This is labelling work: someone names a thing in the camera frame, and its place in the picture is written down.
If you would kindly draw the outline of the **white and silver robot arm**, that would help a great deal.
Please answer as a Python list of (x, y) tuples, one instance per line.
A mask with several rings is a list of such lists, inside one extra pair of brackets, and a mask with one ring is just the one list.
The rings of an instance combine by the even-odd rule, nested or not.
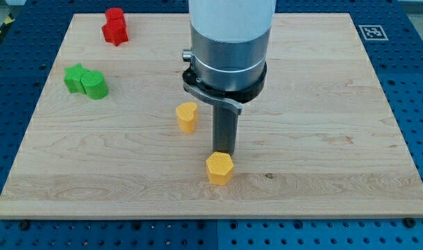
[(184, 88), (235, 115), (262, 91), (276, 0), (189, 0)]

